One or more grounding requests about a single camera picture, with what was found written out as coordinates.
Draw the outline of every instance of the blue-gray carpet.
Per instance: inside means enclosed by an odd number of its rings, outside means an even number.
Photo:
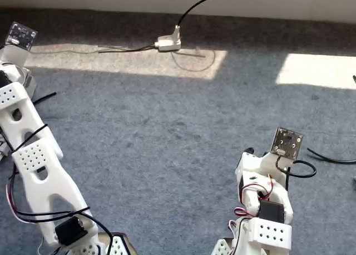
[[[0,38],[18,21],[39,31],[35,46],[139,47],[171,33],[177,18],[3,9]],[[253,146],[262,155],[283,126],[305,134],[299,158],[318,169],[312,179],[290,180],[291,254],[354,254],[356,168],[319,162],[306,147],[356,158],[355,90],[275,80],[289,53],[355,56],[356,27],[189,16],[182,35],[187,48],[227,51],[213,78],[66,69],[70,53],[58,57],[59,68],[31,67],[35,97],[58,92],[38,112],[93,215],[125,232],[141,255],[210,254],[218,238],[231,237],[226,223],[238,204],[234,170],[241,151]],[[155,52],[148,54],[155,59]],[[127,57],[133,69],[160,64],[146,65],[137,56]],[[9,161],[1,163],[0,187],[10,174]],[[17,201],[24,202],[20,183]],[[0,254],[36,254],[40,234],[12,217],[4,190],[0,206]]]

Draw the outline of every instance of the hole pattern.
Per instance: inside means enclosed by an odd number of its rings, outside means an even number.
[[[258,226],[258,235],[261,241],[272,241],[276,244],[284,241],[284,230],[274,227],[274,225],[260,224]]]
[[[20,161],[27,171],[41,168],[46,161],[46,156],[38,144],[29,145],[24,151],[19,152],[18,156],[21,158]]]
[[[125,246],[123,245],[120,237],[113,237],[110,255],[127,255]]]
[[[3,91],[2,93],[0,93],[1,104],[4,104],[5,102],[7,103],[11,99],[15,99],[15,98],[16,98],[16,95],[12,91],[12,89],[7,89],[7,90]]]

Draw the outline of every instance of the perforated bracket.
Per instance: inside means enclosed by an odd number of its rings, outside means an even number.
[[[249,221],[248,241],[258,243],[261,248],[291,249],[291,226],[260,218]]]
[[[26,199],[33,212],[52,211],[51,203],[55,197],[60,197],[67,201],[74,211],[87,207],[77,185],[62,168],[47,138],[41,138],[19,149],[17,152],[12,153],[12,158],[22,177]],[[47,177],[44,179],[37,173],[37,170],[41,168],[47,170]],[[37,218],[47,219],[52,218],[52,216],[39,216]],[[71,246],[87,241],[97,234],[96,224],[83,216],[78,215],[78,218],[83,222],[88,234]],[[57,246],[58,240],[54,233],[55,224],[53,222],[40,223],[39,227],[46,242],[50,246]]]
[[[21,119],[18,121],[12,116],[16,109],[21,113]],[[24,141],[26,133],[32,133],[44,125],[25,88],[18,82],[0,88],[0,117],[0,126],[14,148]],[[63,157],[61,148],[48,127],[36,136],[47,138],[57,157]]]
[[[224,239],[219,239],[211,252],[211,255],[229,255],[231,248]]]
[[[121,237],[113,237],[113,242],[110,250],[110,255],[128,255],[128,252],[123,244]]]

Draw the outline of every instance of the red and white wire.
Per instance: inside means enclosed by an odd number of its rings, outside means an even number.
[[[8,185],[5,186],[5,191],[6,191],[7,203],[9,204],[10,210],[11,210],[12,214],[14,215],[14,217],[15,217],[17,220],[19,220],[20,222],[22,222],[22,223],[30,223],[30,222],[27,222],[27,221],[22,220],[22,219],[16,214],[15,210],[12,208],[11,201],[10,201],[10,194],[9,194]]]
[[[233,233],[234,239],[235,239],[235,230],[232,228],[231,225],[234,225],[234,227],[236,227],[236,222],[234,220],[229,220],[228,222],[228,229]]]
[[[252,217],[256,217],[254,215],[252,215],[251,213],[249,213],[246,209],[241,208],[241,207],[236,207],[234,208],[234,213],[236,216],[252,216]]]

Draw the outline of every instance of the power cord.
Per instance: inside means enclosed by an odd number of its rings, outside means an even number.
[[[116,53],[116,52],[141,52],[141,51],[148,51],[150,49],[157,48],[159,51],[177,51],[180,50],[181,47],[181,36],[180,36],[180,24],[187,16],[187,14],[197,7],[198,5],[202,4],[203,2],[208,0],[200,0],[191,6],[178,20],[178,23],[175,25],[173,34],[160,36],[154,44],[149,44],[142,48],[135,48],[135,49],[124,49],[121,47],[115,46],[99,46],[100,48],[109,48],[109,50],[101,50],[98,53]]]
[[[278,162],[279,160],[281,159],[281,156],[279,156],[276,160],[276,168],[281,171],[282,173],[285,173],[286,176],[293,176],[293,177],[297,177],[297,178],[310,178],[310,177],[313,177],[314,175],[316,175],[317,173],[317,169],[314,165],[312,165],[311,163],[309,162],[306,162],[306,161],[301,161],[301,160],[296,160],[293,162],[293,164],[297,164],[297,163],[300,163],[300,164],[304,164],[304,165],[307,165],[309,166],[313,172],[312,173],[308,173],[308,174],[296,174],[296,173],[291,173],[290,172],[290,169],[288,170],[285,170],[285,169],[282,169],[278,166]]]
[[[326,162],[331,162],[331,163],[336,163],[336,164],[356,164],[356,159],[332,159],[328,158],[324,155],[321,155],[320,153],[315,152],[314,150],[307,148],[309,152],[314,154],[315,156],[318,156],[319,159],[326,161]]]

